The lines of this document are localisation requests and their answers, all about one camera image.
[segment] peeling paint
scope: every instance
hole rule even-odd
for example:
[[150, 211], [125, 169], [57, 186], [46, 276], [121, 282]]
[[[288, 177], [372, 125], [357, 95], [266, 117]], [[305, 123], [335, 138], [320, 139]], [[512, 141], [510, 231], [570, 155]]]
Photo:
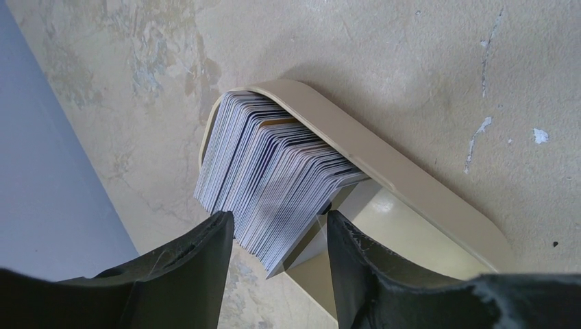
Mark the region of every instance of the peeling paint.
[[472, 135], [472, 138], [470, 138], [470, 142], [468, 143], [468, 156], [466, 157], [466, 163], [464, 164], [465, 174], [468, 174], [470, 162], [472, 162], [472, 153], [474, 152], [476, 136], [478, 136], [480, 133], [483, 133], [486, 130], [486, 127], [488, 127], [490, 124], [492, 124], [492, 117], [485, 118], [484, 122], [482, 122], [482, 125], [480, 125], [480, 128], [478, 128], [478, 130], [476, 130], [476, 132]]
[[536, 129], [532, 130], [534, 135], [534, 142], [537, 144], [543, 144], [549, 142], [549, 134], [545, 130]]
[[500, 13], [498, 14], [496, 20], [494, 21], [494, 25], [492, 26], [492, 32], [491, 32], [491, 35], [489, 37], [488, 42], [486, 42], [486, 45], [483, 45], [482, 42], [480, 43], [484, 48], [486, 48], [486, 50], [484, 51], [484, 59], [482, 61], [482, 97], [486, 97], [486, 66], [487, 66], [488, 61], [489, 61], [492, 39], [494, 39], [494, 37], [496, 35], [496, 30], [498, 29], [498, 25], [500, 25], [500, 21], [502, 20], [502, 12], [503, 11], [504, 11], [504, 8], [502, 8], [500, 10]]

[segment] stained floor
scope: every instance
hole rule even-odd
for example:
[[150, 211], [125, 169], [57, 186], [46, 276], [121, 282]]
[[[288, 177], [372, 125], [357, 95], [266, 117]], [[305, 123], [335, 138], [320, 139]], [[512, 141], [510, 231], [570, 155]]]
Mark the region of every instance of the stained floor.
[[[490, 218], [525, 271], [581, 270], [579, 1], [7, 3], [139, 252], [191, 198], [230, 88], [309, 83]], [[235, 248], [221, 328], [333, 328]]]

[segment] card holder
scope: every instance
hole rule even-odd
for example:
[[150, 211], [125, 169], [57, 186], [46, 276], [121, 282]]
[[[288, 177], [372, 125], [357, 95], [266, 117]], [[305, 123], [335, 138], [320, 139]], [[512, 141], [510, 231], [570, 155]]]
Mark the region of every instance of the card holder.
[[[332, 200], [333, 209], [341, 208], [365, 234], [418, 265], [460, 280], [517, 270], [506, 238], [484, 215], [311, 87], [273, 80], [233, 91], [266, 96], [371, 178], [339, 188]], [[210, 112], [200, 167], [210, 154], [208, 141], [226, 99], [221, 97]], [[321, 243], [326, 218], [315, 215], [310, 220], [313, 225], [300, 232], [271, 275], [285, 271], [336, 317], [326, 244]], [[255, 242], [258, 246], [251, 248], [262, 254], [270, 242]]]

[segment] paint chip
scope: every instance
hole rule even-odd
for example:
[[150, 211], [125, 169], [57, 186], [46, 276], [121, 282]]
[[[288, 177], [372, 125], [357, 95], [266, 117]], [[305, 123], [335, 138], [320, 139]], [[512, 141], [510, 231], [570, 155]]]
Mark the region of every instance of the paint chip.
[[476, 142], [476, 136], [484, 132], [486, 130], [486, 127], [488, 127], [490, 124], [492, 124], [492, 117], [485, 118], [484, 122], [482, 122], [482, 125], [480, 125], [480, 128], [476, 130], [476, 132], [472, 135], [472, 138], [470, 138], [470, 142], [468, 142], [468, 156], [466, 157], [466, 163], [464, 164], [464, 173], [467, 175], [470, 167], [470, 162], [472, 162], [472, 153], [474, 152], [474, 143]]
[[534, 142], [537, 144], [543, 144], [549, 142], [549, 134], [545, 130], [536, 129], [532, 130], [534, 135]]

